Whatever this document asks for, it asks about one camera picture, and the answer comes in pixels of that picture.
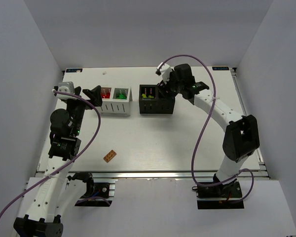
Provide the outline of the red arch lego brick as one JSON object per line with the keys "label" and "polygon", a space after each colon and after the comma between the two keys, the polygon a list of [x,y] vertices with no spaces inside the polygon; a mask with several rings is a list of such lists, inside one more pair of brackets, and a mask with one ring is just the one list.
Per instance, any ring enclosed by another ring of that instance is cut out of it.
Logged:
{"label": "red arch lego brick", "polygon": [[101,97],[103,99],[110,99],[110,97],[111,97],[111,89],[110,88],[102,88],[101,89]]}

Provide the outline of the lime rounded lego brick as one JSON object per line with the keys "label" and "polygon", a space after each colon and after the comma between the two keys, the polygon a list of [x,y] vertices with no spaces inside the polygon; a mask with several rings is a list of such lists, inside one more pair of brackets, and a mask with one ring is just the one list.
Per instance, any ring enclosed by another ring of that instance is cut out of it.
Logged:
{"label": "lime rounded lego brick", "polygon": [[142,94],[142,99],[153,99],[154,96],[152,94]]}

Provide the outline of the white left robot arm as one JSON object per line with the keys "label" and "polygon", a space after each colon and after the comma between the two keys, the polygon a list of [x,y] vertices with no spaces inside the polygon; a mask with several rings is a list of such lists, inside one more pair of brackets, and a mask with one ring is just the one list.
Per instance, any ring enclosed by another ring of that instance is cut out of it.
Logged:
{"label": "white left robot arm", "polygon": [[84,112],[97,110],[103,103],[101,87],[92,90],[74,87],[72,82],[62,82],[54,87],[54,95],[66,104],[50,116],[50,149],[48,163],[38,185],[37,194],[24,217],[17,217],[13,227],[21,237],[60,237],[63,234],[61,218],[68,208],[81,198],[89,198],[96,188],[88,172],[70,176],[80,150],[80,134]]}

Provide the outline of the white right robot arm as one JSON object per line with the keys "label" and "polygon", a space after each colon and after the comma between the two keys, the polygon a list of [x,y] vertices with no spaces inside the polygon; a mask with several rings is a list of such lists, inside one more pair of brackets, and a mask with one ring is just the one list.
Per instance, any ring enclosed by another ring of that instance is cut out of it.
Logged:
{"label": "white right robot arm", "polygon": [[224,158],[213,180],[222,185],[233,182],[246,159],[260,147],[257,119],[253,115],[236,112],[222,102],[208,85],[196,82],[189,64],[171,68],[161,63],[156,74],[162,77],[158,89],[164,97],[181,94],[222,128]]}

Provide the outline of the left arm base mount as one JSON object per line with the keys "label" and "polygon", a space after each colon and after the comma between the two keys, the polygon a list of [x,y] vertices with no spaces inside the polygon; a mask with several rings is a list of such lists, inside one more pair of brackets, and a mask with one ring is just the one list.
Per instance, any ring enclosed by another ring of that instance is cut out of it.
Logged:
{"label": "left arm base mount", "polygon": [[77,172],[67,177],[70,181],[79,180],[86,187],[86,192],[78,199],[75,206],[84,207],[109,207],[112,203],[110,198],[110,183],[95,182],[93,175],[88,172]]}

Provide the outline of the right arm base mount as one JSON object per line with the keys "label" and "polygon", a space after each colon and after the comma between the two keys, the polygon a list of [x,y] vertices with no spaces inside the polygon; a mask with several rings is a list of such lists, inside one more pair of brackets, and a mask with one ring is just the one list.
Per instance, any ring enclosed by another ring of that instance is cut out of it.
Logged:
{"label": "right arm base mount", "polygon": [[237,179],[212,187],[193,186],[200,210],[244,209],[242,190]]}

